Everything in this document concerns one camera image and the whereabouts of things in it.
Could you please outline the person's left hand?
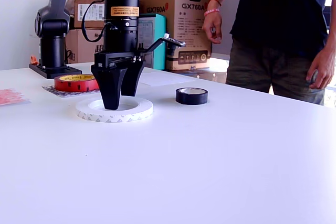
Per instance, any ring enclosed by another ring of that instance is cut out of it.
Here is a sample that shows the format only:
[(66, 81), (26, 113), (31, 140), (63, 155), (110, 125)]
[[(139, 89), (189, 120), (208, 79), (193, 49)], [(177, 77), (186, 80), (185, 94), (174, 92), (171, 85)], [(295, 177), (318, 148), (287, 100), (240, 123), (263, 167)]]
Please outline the person's left hand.
[(335, 48), (325, 46), (314, 58), (308, 73), (307, 81), (310, 81), (315, 71), (317, 71), (316, 79), (309, 87), (311, 89), (325, 89), (331, 82), (334, 75), (335, 65)]

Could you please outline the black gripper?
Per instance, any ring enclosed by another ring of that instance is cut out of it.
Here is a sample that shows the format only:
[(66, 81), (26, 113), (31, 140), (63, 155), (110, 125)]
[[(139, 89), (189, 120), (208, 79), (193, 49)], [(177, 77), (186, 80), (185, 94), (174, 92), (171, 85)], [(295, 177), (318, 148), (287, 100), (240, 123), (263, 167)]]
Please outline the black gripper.
[(117, 110), (120, 92), (123, 96), (136, 95), (144, 61), (138, 52), (137, 19), (112, 19), (106, 26), (104, 48), (94, 55), (91, 72), (99, 86), (104, 108)]

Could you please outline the person's right hand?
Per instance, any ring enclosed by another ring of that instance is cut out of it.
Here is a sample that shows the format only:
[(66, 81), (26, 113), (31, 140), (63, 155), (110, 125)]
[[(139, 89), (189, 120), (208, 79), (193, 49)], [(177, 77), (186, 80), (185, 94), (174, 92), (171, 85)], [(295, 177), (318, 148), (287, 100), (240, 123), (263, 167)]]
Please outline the person's right hand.
[(210, 13), (205, 16), (203, 30), (209, 41), (220, 44), (222, 41), (222, 18), (218, 12)]

